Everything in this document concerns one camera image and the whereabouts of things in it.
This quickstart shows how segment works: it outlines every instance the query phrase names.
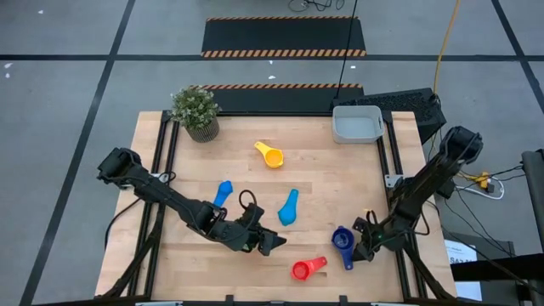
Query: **wooden table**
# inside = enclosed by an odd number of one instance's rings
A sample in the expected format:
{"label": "wooden table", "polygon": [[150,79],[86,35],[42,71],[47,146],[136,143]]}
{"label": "wooden table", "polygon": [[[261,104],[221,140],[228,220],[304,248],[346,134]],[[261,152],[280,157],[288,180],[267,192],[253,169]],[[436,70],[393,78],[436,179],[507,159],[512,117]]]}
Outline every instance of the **wooden table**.
{"label": "wooden table", "polygon": [[[394,128],[405,175],[413,175],[425,164],[415,118],[412,113],[394,113]],[[160,112],[141,112],[132,149],[150,169],[160,125]],[[238,193],[252,190],[264,208],[264,227],[287,238],[269,257],[257,250],[232,252],[226,246],[207,241],[185,227],[178,214],[167,208],[153,290],[153,299],[216,300],[233,294],[236,301],[337,301],[347,295],[350,302],[402,301],[394,253],[382,248],[371,263],[358,262],[351,271],[331,244],[332,231],[351,227],[365,209],[378,220],[388,213],[382,170],[376,144],[336,144],[332,140],[331,118],[327,117],[220,117],[221,132],[208,144],[192,141],[180,128],[173,171],[178,177],[171,186],[189,198],[212,201],[222,180],[230,180],[235,192],[225,202],[227,219],[242,211]],[[166,163],[167,129],[161,166]],[[256,140],[283,150],[285,164],[278,169],[265,166],[253,148]],[[390,172],[394,172],[387,137]],[[289,191],[299,190],[297,220],[281,225],[277,211]],[[122,191],[116,211],[132,202],[132,191]],[[100,272],[96,293],[107,291],[134,255],[143,205],[123,215],[113,226]],[[422,260],[446,291],[456,295],[444,238],[437,212],[423,208],[431,228],[418,236]],[[424,231],[422,222],[419,231]],[[328,265],[306,282],[293,280],[290,268],[300,259],[326,256]],[[412,296],[417,296],[413,266],[406,257]],[[142,265],[147,270],[147,260]],[[145,273],[140,273],[139,292]]]}

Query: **gray plastic bin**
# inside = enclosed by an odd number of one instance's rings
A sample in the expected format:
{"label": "gray plastic bin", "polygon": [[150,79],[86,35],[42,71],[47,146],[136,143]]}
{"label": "gray plastic bin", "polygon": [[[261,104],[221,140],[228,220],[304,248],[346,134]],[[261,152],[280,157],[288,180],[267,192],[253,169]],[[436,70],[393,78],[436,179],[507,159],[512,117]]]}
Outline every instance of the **gray plastic bin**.
{"label": "gray plastic bin", "polygon": [[332,110],[332,137],[339,144],[369,144],[383,136],[382,110],[377,106],[337,106]]}

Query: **gray floor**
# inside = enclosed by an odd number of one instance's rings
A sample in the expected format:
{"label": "gray floor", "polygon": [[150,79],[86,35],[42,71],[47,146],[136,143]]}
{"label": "gray floor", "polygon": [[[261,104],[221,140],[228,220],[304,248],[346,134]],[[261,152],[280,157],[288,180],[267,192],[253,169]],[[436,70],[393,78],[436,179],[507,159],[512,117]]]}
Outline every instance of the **gray floor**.
{"label": "gray floor", "polygon": [[[0,54],[108,54],[127,2],[2,0]],[[136,0],[119,54],[199,54],[205,18],[294,15],[286,3]],[[359,1],[368,54],[438,54],[454,3]],[[350,14],[353,4],[346,0],[340,11],[311,8],[302,14]],[[544,4],[503,0],[501,5],[525,54],[544,54]],[[446,53],[515,55],[490,0],[462,0]],[[103,61],[0,60],[3,304],[20,302],[104,67]],[[168,108],[169,94],[190,84],[336,82],[341,67],[341,61],[317,60],[117,61],[33,302],[93,296],[117,197],[113,187],[95,179],[96,166],[114,146],[130,145],[139,111]],[[362,83],[366,93],[377,94],[432,87],[435,63],[349,61],[347,67],[345,82]],[[544,63],[530,67],[543,86]],[[468,172],[514,167],[521,152],[544,147],[544,115],[518,61],[445,62],[438,93],[447,127],[463,125],[484,137],[484,151]],[[539,252],[524,178],[505,185],[501,201],[462,195],[496,239],[513,241],[517,253]],[[476,224],[458,196],[448,204]],[[439,207],[446,228],[471,234],[443,202]]]}

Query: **plant pot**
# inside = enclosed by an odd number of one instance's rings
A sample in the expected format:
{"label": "plant pot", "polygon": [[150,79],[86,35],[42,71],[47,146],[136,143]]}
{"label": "plant pot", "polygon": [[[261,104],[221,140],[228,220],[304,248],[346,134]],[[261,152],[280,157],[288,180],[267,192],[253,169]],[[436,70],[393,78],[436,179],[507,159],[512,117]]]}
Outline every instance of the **plant pot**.
{"label": "plant pot", "polygon": [[218,118],[213,118],[213,120],[203,128],[191,129],[185,127],[185,129],[189,136],[198,143],[212,141],[219,134]]}

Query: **hazard tape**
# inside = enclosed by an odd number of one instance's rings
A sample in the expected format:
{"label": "hazard tape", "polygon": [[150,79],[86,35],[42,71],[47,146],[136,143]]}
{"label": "hazard tape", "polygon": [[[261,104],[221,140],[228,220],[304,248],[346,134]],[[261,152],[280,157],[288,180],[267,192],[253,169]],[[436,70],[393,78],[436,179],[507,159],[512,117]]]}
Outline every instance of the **hazard tape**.
{"label": "hazard tape", "polygon": [[[343,57],[346,49],[287,49],[287,50],[214,50],[201,53],[205,58],[251,57]],[[365,56],[364,49],[348,49],[347,56]]]}
{"label": "hazard tape", "polygon": [[300,19],[351,19],[351,16],[280,16],[280,17],[213,17],[206,19],[206,22],[213,20],[300,20]]}
{"label": "hazard tape", "polygon": [[[323,84],[228,84],[228,85],[191,85],[189,88],[202,88],[206,90],[217,89],[264,89],[264,88],[338,88],[338,84],[323,83]],[[342,83],[340,88],[363,88],[357,83]]]}

